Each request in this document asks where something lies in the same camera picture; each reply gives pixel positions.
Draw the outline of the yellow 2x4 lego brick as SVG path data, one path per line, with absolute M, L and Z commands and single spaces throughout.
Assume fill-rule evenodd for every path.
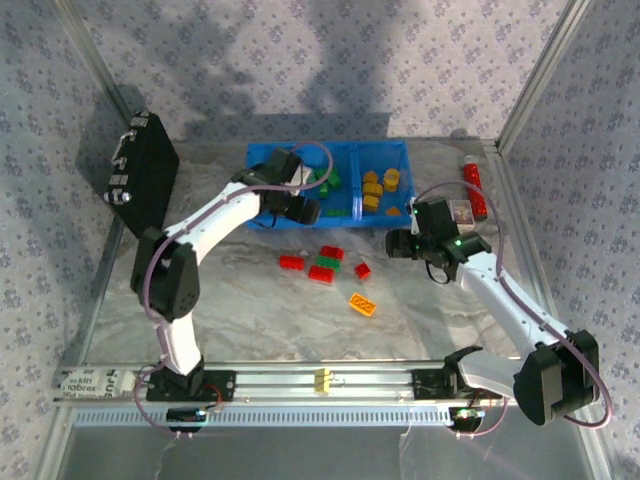
M 371 317 L 375 313 L 377 308 L 377 305 L 373 301 L 364 297 L 363 295 L 360 295 L 359 293 L 354 293 L 350 297 L 348 305 L 356 312 L 367 317 Z

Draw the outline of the small card box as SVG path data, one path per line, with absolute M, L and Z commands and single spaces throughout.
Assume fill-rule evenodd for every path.
M 475 219 L 469 200 L 450 200 L 449 210 L 453 221 L 461 233 L 475 229 Z

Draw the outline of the red glitter tube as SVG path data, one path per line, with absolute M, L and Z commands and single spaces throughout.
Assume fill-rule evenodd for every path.
M 462 171 L 464 180 L 472 185 L 472 187 L 467 188 L 467 192 L 473 217 L 476 221 L 484 221 L 488 218 L 488 210 L 481 193 L 480 171 L 477 165 L 477 158 L 474 155 L 466 155 L 464 157 Z

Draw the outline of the blue three-compartment plastic bin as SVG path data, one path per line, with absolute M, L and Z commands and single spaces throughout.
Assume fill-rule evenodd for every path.
M 271 152 L 281 147 L 290 150 L 295 143 L 253 143 L 248 146 L 246 166 L 253 167 L 265 162 Z M 301 225 L 283 217 L 273 223 L 270 214 L 260 214 L 256 219 L 247 222 L 247 227 L 254 230 L 264 229 L 336 229 L 336 228 L 380 228 L 391 229 L 408 227 L 411 224 L 407 206 L 414 197 L 413 179 L 406 142 L 398 140 L 364 141 L 364 142 L 326 142 L 325 147 L 331 152 L 334 165 L 341 177 L 339 189 L 330 189 L 326 199 L 318 197 L 318 189 L 302 192 L 303 196 L 319 201 L 321 211 L 316 222 L 310 226 Z M 327 156 L 319 147 L 304 145 L 296 154 L 303 160 L 304 166 L 312 169 L 326 169 Z M 376 212 L 366 212 L 362 208 L 362 177 L 368 171 L 378 175 L 378 183 L 383 185 L 383 176 L 387 169 L 394 168 L 400 172 L 400 183 L 396 192 L 386 192 L 380 198 L 380 206 Z M 387 216 L 386 210 L 396 207 L 400 216 Z M 328 217 L 328 209 L 346 209 L 349 217 Z

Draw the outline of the black hard carrying case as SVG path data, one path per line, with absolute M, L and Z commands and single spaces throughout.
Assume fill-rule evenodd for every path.
M 179 157 L 158 115 L 137 111 L 119 137 L 103 200 L 137 238 L 161 229 Z

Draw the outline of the small black circuit board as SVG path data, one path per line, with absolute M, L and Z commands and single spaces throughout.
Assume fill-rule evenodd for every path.
M 480 407 L 453 407 L 449 409 L 451 428 L 461 431 L 477 430 L 485 417 L 486 411 Z
M 165 415 L 169 423 L 202 423 L 208 418 L 206 410 L 196 407 L 169 408 Z

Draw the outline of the grey metal front panel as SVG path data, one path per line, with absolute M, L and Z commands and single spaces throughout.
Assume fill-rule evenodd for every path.
M 145 427 L 74 430 L 47 480 L 596 480 L 576 437 L 510 421 L 475 440 L 429 427 L 232 428 L 171 440 Z

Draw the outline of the white printed label sticker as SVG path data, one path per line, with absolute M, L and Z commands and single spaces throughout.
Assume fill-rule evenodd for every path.
M 59 390 L 64 398 L 124 398 L 133 393 L 136 376 L 121 369 L 76 369 L 68 371 Z

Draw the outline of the aluminium table side rail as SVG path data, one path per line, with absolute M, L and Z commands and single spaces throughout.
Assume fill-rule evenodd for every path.
M 124 223 L 115 217 L 106 238 L 97 272 L 90 284 L 87 306 L 83 310 L 76 333 L 64 350 L 57 367 L 58 370 L 81 366 L 86 362 L 98 315 L 116 260 L 123 229 Z
M 499 202 L 500 215 L 506 225 L 518 264 L 521 286 L 544 312 L 551 314 L 564 324 L 566 330 L 569 330 L 570 323 L 561 319 L 552 299 L 549 283 L 510 165 L 502 158 L 494 141 L 483 140 L 482 143 L 487 159 L 487 170 L 490 172 L 495 190 L 495 195 L 491 198 Z

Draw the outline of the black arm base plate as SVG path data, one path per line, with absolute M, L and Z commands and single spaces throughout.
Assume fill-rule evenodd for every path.
M 448 366 L 440 369 L 414 369 L 411 387 L 415 400 L 499 400 L 501 396 L 477 387 L 471 387 L 462 375 Z
M 155 372 L 148 380 L 145 399 L 149 402 L 229 402 L 235 394 L 233 370 L 197 369 L 183 376 L 168 368 Z

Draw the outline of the aluminium mounting rail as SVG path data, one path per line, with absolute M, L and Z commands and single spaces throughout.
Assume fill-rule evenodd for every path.
M 243 404 L 302 405 L 302 404 L 396 404 L 400 402 L 422 402 L 450 405 L 494 405 L 501 401 L 478 400 L 415 400 L 411 387 L 411 371 L 414 369 L 440 369 L 443 361 L 323 361 L 323 362 L 222 362 L 204 364 L 205 370 L 233 370 L 236 372 L 235 394 L 229 402 Z M 333 373 L 328 395 L 313 391 L 314 371 L 329 368 Z M 124 398 L 70 399 L 64 398 L 59 386 L 68 371 L 76 369 L 121 369 L 136 376 L 133 393 Z M 67 368 L 54 379 L 55 401 L 78 404 L 116 404 L 139 400 L 148 404 L 173 402 L 149 402 L 145 399 L 149 389 L 148 380 L 160 365 L 137 367 L 133 365 L 89 365 Z

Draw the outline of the aluminium frame post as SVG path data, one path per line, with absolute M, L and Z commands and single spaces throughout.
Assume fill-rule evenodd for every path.
M 128 125 L 131 110 L 109 72 L 73 0 L 49 0 L 49 2 L 87 69 L 106 96 L 107 102 L 114 108 L 120 122 L 123 125 Z
M 593 0 L 567 0 L 540 57 L 495 141 L 497 152 L 506 155 L 515 144 L 563 55 L 569 48 Z

